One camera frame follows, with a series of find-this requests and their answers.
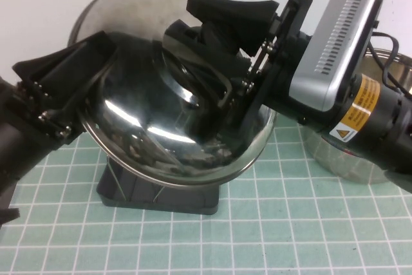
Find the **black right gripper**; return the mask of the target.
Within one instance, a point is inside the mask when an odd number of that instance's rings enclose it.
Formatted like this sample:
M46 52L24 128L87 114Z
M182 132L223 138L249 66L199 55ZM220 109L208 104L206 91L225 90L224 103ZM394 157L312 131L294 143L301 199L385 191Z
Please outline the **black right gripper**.
M311 37L300 31L312 0L269 1L187 0L186 10L202 23L218 23L222 48L199 43L182 20L164 32L164 48L181 61L209 70L219 79L233 79L234 103L226 107L222 124L246 130L266 106L316 131L325 127L325 114L293 99L292 78ZM244 50L256 62L231 55Z

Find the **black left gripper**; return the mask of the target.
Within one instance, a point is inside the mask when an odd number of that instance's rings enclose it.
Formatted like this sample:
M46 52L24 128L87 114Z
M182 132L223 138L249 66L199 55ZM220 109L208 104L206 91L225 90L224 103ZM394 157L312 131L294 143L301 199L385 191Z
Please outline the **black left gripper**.
M13 71L32 84L29 92L1 80L1 178L22 178L44 157L84 132L77 104L86 83L116 50L97 32L52 54L17 62Z

